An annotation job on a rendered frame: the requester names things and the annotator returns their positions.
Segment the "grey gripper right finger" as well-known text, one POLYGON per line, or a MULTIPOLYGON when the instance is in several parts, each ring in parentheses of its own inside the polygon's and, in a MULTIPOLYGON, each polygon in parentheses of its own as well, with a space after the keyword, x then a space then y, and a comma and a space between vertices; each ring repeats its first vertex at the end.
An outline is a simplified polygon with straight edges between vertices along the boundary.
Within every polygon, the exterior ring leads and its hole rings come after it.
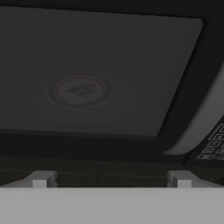
POLYGON ((168 171, 168 187, 194 188, 194 187, 217 187, 218 185, 198 178, 190 171, 168 171))

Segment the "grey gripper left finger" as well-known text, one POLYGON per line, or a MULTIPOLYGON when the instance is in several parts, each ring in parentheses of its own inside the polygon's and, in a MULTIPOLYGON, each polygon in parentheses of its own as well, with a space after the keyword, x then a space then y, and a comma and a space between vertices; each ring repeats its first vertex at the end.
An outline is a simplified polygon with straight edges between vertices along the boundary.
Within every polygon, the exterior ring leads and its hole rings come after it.
POLYGON ((8 187, 47 188, 57 186, 56 171, 34 171, 26 178, 9 183, 8 187))

